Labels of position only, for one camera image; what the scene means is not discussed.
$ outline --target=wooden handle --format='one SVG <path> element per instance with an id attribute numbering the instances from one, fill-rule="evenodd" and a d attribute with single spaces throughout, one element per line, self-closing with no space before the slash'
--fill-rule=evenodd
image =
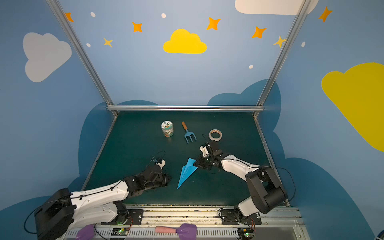
<path id="1" fill-rule="evenodd" d="M 155 232 L 158 232 L 158 233 L 176 233 L 176 229 L 171 228 L 171 227 L 157 226 L 157 227 L 155 227 Z"/>
<path id="2" fill-rule="evenodd" d="M 181 122 L 181 124 L 183 125 L 184 130 L 187 130 L 187 129 L 188 129 L 188 128 L 187 128 L 187 125 L 185 124 L 185 122 Z"/>

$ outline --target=white cloud decal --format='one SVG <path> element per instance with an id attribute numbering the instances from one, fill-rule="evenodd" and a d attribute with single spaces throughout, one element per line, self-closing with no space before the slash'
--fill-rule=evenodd
<path id="1" fill-rule="evenodd" d="M 312 0 L 307 14 L 316 7 L 319 0 Z M 245 14 L 296 15 L 302 0 L 236 0 L 235 8 Z"/>
<path id="2" fill-rule="evenodd" d="M 59 41 L 50 33 L 27 33 L 24 36 L 23 48 L 28 58 L 25 73 L 35 83 L 46 79 L 72 55 L 71 46 Z"/>

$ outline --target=dark blue cloud shape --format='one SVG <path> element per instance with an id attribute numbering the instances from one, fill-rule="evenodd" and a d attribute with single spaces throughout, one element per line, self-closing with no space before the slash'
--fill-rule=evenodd
<path id="1" fill-rule="evenodd" d="M 112 124 L 113 115 L 107 104 L 96 105 L 87 115 L 79 141 L 79 177 L 70 185 L 70 192 L 80 191 Z"/>
<path id="2" fill-rule="evenodd" d="M 221 93 L 212 97 L 207 105 L 211 106 L 252 106 L 256 105 L 267 79 L 247 87 L 241 94 Z"/>
<path id="3" fill-rule="evenodd" d="M 87 115 L 81 129 L 79 141 L 79 174 L 70 185 L 70 191 L 79 191 L 90 171 L 101 145 L 112 124 L 113 115 L 107 111 L 106 103 L 96 105 Z M 36 240 L 34 234 L 26 233 L 23 223 L 27 215 L 43 204 L 49 196 L 28 199 L 0 211 L 1 239 Z M 27 222 L 27 229 L 36 231 L 33 216 Z"/>
<path id="4" fill-rule="evenodd" d="M 373 239 L 374 234 L 363 214 L 336 179 L 306 159 L 285 159 L 280 139 L 273 132 L 281 110 L 277 83 L 274 83 L 264 107 L 258 116 L 259 123 L 276 166 L 287 168 L 294 178 L 296 196 L 291 204 L 299 207 L 311 240 Z M 278 172 L 288 195 L 292 196 L 290 176 L 283 169 Z"/>
<path id="5" fill-rule="evenodd" d="M 158 105 L 156 103 L 144 100 L 131 100 L 119 103 L 118 105 Z"/>

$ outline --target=cable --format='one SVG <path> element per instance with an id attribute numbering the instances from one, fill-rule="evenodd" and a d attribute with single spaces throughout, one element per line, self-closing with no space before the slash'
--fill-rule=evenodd
<path id="1" fill-rule="evenodd" d="M 296 195 L 296 185 L 295 185 L 295 181 L 293 180 L 293 177 L 291 175 L 291 173 L 286 169 L 286 168 L 283 168 L 283 167 L 272 167 L 272 166 L 264 166 L 264 167 L 270 167 L 270 168 L 276 168 L 276 169 L 284 169 L 287 171 L 287 173 L 289 174 L 289 176 L 291 177 L 292 179 L 292 183 L 293 183 L 293 187 L 294 187 L 294 191 L 293 191 L 293 195 L 292 197 L 288 200 L 288 202 L 290 202 Z"/>
<path id="2" fill-rule="evenodd" d="M 163 156 L 161 157 L 161 159 L 163 159 L 164 156 L 166 155 L 166 152 L 165 152 L 164 150 L 161 150 L 160 152 L 156 153 L 156 154 L 152 157 L 152 159 L 149 161 L 148 165 L 149 165 L 149 164 L 152 162 L 152 160 L 157 156 L 157 154 L 159 154 L 159 153 L 161 153 L 161 152 L 164 152 Z"/>
<path id="3" fill-rule="evenodd" d="M 98 194 L 98 193 L 101 193 L 101 192 L 105 192 L 105 191 L 108 191 L 108 190 L 113 190 L 120 182 L 122 181 L 122 179 L 114 186 L 110 187 L 109 189 L 105 189 L 103 191 L 100 191 L 100 192 L 94 192 L 94 193 L 91 193 L 91 194 L 87 194 L 87 195 L 80 195 L 78 197 L 71 197 L 71 198 L 67 198 L 67 199 L 58 199 L 58 200 L 54 200 L 54 201 L 49 201 L 49 202 L 46 202 L 42 205 L 40 205 L 39 207 L 37 207 L 35 210 L 33 210 L 25 219 L 24 221 L 24 230 L 27 232 L 27 233 L 30 233 L 30 234 L 37 234 L 37 232 L 30 232 L 27 230 L 26 228 L 26 222 L 28 220 L 28 218 L 32 215 L 32 213 L 34 213 L 37 209 L 39 209 L 40 207 L 44 206 L 45 204 L 48 204 L 48 203 L 51 203 L 51 202 L 59 202 L 59 201 L 66 201 L 66 200 L 71 200 L 71 199 L 76 199 L 76 198 L 80 198 L 80 200 L 83 198 L 83 197 L 86 197 L 86 196 L 89 196 L 89 195 L 93 195 L 93 194 Z"/>
<path id="4" fill-rule="evenodd" d="M 133 218 L 131 217 L 131 216 L 128 216 L 128 217 L 130 217 L 131 218 L 131 225 L 129 226 L 129 228 L 128 228 L 128 231 L 131 229 L 131 227 L 132 227 L 132 224 L 133 224 Z"/>
<path id="5" fill-rule="evenodd" d="M 253 233 L 253 237 L 251 238 L 251 240 L 255 237 L 255 230 L 253 230 L 253 228 L 250 226 L 250 225 L 248 225 L 248 224 L 246 224 L 246 223 L 244 223 L 245 225 L 247 225 L 248 227 L 250 227 L 251 229 L 252 229 L 252 233 Z"/>
<path id="6" fill-rule="evenodd" d="M 96 230 L 96 224 L 93 224 L 93 228 L 95 229 L 95 231 L 96 231 L 96 233 L 99 235 L 99 236 L 101 236 L 100 234 L 99 234 L 99 232 Z"/>
<path id="7" fill-rule="evenodd" d="M 26 217 L 26 219 L 25 219 L 25 221 L 24 221 L 24 230 L 27 232 L 27 233 L 30 233 L 30 234 L 37 234 L 37 232 L 30 232 L 30 231 L 28 231 L 27 230 L 27 228 L 26 228 L 26 222 L 27 222 L 27 220 L 28 220 L 28 218 L 32 215 L 32 213 L 34 213 L 37 209 L 39 209 L 40 207 L 42 207 L 42 206 L 44 206 L 45 204 L 48 204 L 48 203 L 51 203 L 51 202 L 59 202 L 59 201 L 66 201 L 66 200 L 69 200 L 69 199 L 59 199 L 59 200 L 55 200 L 55 201 L 49 201 L 49 202 L 46 202 L 46 203 L 44 203 L 43 205 L 40 205 L 40 206 L 38 206 L 37 208 L 35 208 L 27 217 Z"/>
<path id="8" fill-rule="evenodd" d="M 226 222 L 239 222 L 239 223 L 245 224 L 245 225 L 247 225 L 248 227 L 250 227 L 250 228 L 252 229 L 253 237 L 251 238 L 251 240 L 255 237 L 255 230 L 253 229 L 253 227 L 251 227 L 250 225 L 247 224 L 247 222 L 249 221 L 250 216 L 245 217 L 245 218 L 243 218 L 243 219 L 241 219 L 241 220 L 239 220 L 239 221 L 229 221 L 229 220 L 224 219 L 224 218 L 220 215 L 220 213 L 221 213 L 223 210 L 225 210 L 225 209 L 221 208 L 221 209 L 218 209 L 218 210 L 217 210 L 217 215 L 220 217 L 221 220 L 226 221 Z M 253 221 L 252 218 L 251 218 L 251 221 L 252 221 L 252 226 L 253 226 L 253 224 L 255 224 L 255 226 L 256 226 L 256 223 Z"/>
<path id="9" fill-rule="evenodd" d="M 207 144 L 209 145 L 209 142 L 207 141 L 207 139 L 205 138 L 206 135 L 205 134 L 201 134 L 201 136 L 203 136 L 203 138 L 205 139 L 205 141 L 207 142 Z"/>
<path id="10" fill-rule="evenodd" d="M 244 162 L 244 161 L 242 161 L 242 160 L 240 160 L 240 159 L 232 159 L 232 158 L 226 158 L 226 159 L 224 159 L 224 160 L 235 160 L 235 161 L 238 161 L 238 162 L 242 162 L 242 163 L 244 163 L 245 165 L 247 165 L 248 167 L 254 167 L 253 166 L 253 164 L 251 164 L 251 165 L 249 165 L 249 164 L 247 164 L 247 162 Z M 272 166 L 257 166 L 258 168 L 264 168 L 264 167 L 270 167 L 270 168 L 276 168 L 276 169 L 284 169 L 284 170 L 286 170 L 287 171 L 287 173 L 289 174 L 289 176 L 291 177 L 291 180 L 292 180 L 292 183 L 293 183 L 293 187 L 294 187 L 294 190 L 293 190 L 293 195 L 292 195 L 292 197 L 288 200 L 288 202 L 290 202 L 294 197 L 295 197 L 295 195 L 296 195 L 296 184 L 295 184 L 295 181 L 293 180 L 293 177 L 292 177 L 292 175 L 291 175 L 291 173 L 286 169 L 286 168 L 283 168 L 283 167 L 272 167 Z"/>
<path id="11" fill-rule="evenodd" d="M 249 216 L 248 216 L 248 217 L 245 217 L 245 218 L 243 218 L 243 219 L 240 219 L 240 220 L 238 220 L 238 221 L 229 221 L 229 220 L 226 220 L 226 219 L 224 219 L 224 218 L 220 215 L 220 213 L 221 213 L 223 210 L 225 210 L 225 209 L 221 208 L 221 209 L 218 209 L 218 210 L 217 210 L 217 215 L 218 215 L 218 216 L 220 217 L 220 219 L 223 220 L 223 221 L 226 221 L 226 222 L 240 222 L 240 223 L 243 223 L 244 220 L 249 221 Z"/>

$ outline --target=yellow cloud decal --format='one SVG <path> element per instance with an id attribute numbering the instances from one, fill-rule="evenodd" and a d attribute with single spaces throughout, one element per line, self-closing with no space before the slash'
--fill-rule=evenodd
<path id="1" fill-rule="evenodd" d="M 172 33 L 170 41 L 163 45 L 167 53 L 203 53 L 207 45 L 200 41 L 196 33 L 189 33 L 185 29 L 177 29 Z"/>
<path id="2" fill-rule="evenodd" d="M 384 65 L 363 63 L 345 73 L 330 72 L 321 86 L 357 132 L 384 151 Z"/>

